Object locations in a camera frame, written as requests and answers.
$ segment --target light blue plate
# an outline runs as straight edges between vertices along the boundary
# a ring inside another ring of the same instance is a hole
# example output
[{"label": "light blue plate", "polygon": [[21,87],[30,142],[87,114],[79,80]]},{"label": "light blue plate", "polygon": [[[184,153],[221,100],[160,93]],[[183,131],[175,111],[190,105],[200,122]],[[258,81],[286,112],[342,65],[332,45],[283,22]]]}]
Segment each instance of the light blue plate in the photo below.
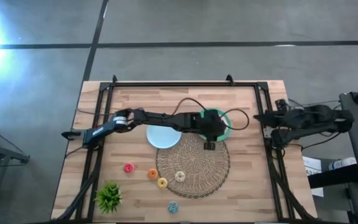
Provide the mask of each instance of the light blue plate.
[{"label": "light blue plate", "polygon": [[178,143],[181,132],[169,127],[149,125],[146,136],[149,143],[157,149],[168,149]]}]

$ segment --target wooden table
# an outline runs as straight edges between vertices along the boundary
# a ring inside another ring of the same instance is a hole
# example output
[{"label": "wooden table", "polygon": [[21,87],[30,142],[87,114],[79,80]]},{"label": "wooden table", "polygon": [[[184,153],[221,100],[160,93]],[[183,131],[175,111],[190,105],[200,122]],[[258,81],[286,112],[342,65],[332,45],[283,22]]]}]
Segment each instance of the wooden table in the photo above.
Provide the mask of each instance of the wooden table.
[{"label": "wooden table", "polygon": [[[287,98],[284,82],[267,81],[272,102]],[[78,107],[93,112],[100,82],[84,82]],[[187,199],[161,190],[156,182],[147,178],[147,171],[155,167],[156,149],[146,139],[146,125],[138,126],[125,134],[112,134],[106,138],[99,188],[106,182],[121,185],[123,202],[117,213],[94,212],[94,222],[275,222],[272,188],[267,168],[266,154],[257,114],[255,92],[249,87],[115,87],[111,112],[124,108],[142,107],[146,111],[170,114],[184,97],[192,97],[207,108],[226,111],[241,108],[250,117],[250,125],[243,131],[233,131],[226,140],[231,156],[231,170],[226,182],[214,194],[201,199]],[[200,111],[192,101],[183,102],[178,112]],[[241,113],[228,114],[233,127],[245,125]],[[73,128],[88,129],[92,114],[76,112]],[[68,152],[78,148],[81,141],[72,141]],[[52,218],[56,218],[69,206],[81,184],[86,150],[80,150],[65,159],[58,186]],[[311,190],[297,146],[287,148],[285,157],[287,176],[292,192],[306,210],[316,216]],[[135,172],[127,175],[123,165],[131,162]],[[88,191],[84,212],[88,210]],[[280,199],[287,212],[283,193]],[[167,210],[170,201],[179,204],[180,211],[171,214]]]}]

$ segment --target concrete floor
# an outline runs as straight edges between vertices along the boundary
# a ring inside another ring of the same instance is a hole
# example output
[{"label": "concrete floor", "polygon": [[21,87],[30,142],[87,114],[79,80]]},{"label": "concrete floor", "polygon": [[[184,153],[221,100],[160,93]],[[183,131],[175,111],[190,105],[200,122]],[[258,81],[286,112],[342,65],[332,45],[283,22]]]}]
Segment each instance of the concrete floor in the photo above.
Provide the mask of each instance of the concrete floor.
[{"label": "concrete floor", "polygon": [[[0,44],[91,43],[102,0],[0,0]],[[110,0],[99,42],[358,40],[358,0]],[[0,50],[0,133],[31,155],[10,167],[0,223],[46,221],[89,49]],[[358,91],[358,46],[98,49],[90,80],[284,80],[300,103]],[[321,140],[318,136],[302,143]],[[306,156],[352,155],[346,134]],[[324,220],[346,221],[320,209]]]}]

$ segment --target round wicker mat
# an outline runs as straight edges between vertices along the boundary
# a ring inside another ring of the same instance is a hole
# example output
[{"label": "round wicker mat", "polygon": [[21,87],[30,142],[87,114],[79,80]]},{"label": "round wicker mat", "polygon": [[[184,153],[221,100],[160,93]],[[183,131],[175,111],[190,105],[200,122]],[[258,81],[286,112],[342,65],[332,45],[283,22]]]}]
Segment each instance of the round wicker mat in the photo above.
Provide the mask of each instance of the round wicker mat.
[{"label": "round wicker mat", "polygon": [[[197,134],[182,134],[178,144],[157,150],[156,166],[161,177],[168,180],[168,189],[186,198],[201,198],[219,189],[229,174],[230,155],[226,143],[215,142],[215,150],[205,150]],[[175,174],[186,175],[183,182]]]}]

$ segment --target green bowl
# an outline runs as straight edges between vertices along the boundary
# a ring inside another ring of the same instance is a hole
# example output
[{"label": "green bowl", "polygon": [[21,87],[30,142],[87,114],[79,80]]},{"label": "green bowl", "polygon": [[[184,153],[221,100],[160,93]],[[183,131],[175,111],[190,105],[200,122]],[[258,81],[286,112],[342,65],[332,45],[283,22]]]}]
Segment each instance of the green bowl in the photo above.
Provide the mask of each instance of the green bowl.
[{"label": "green bowl", "polygon": [[[219,110],[219,109],[216,109],[216,108],[207,108],[207,110],[217,110],[217,111],[218,111],[218,114],[219,114],[220,116],[222,116],[222,115],[224,114],[223,111],[221,111],[221,110]],[[205,111],[205,110],[200,111],[200,115],[201,115],[202,118],[204,117],[204,111]],[[224,118],[224,122],[226,122],[226,125],[228,125],[228,126],[231,127],[231,122],[230,122],[229,117],[225,114],[225,115],[223,115],[223,118]],[[230,132],[231,132],[231,129],[226,128],[226,129],[224,130],[224,134],[222,134],[221,136],[218,136],[217,141],[223,141],[223,140],[225,140],[227,137],[229,137]],[[206,140],[206,137],[205,137],[204,135],[200,134],[200,136],[201,136],[202,139]]]}]

